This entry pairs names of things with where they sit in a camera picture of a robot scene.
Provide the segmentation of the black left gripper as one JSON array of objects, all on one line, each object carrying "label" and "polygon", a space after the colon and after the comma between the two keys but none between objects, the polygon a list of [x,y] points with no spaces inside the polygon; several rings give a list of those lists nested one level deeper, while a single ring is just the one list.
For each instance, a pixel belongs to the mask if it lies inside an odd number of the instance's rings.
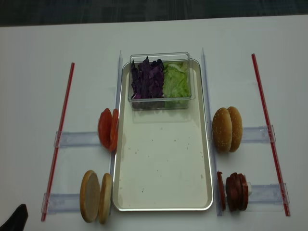
[{"label": "black left gripper", "polygon": [[19,205],[9,219],[0,227],[0,231],[23,231],[28,219],[26,204]]}]

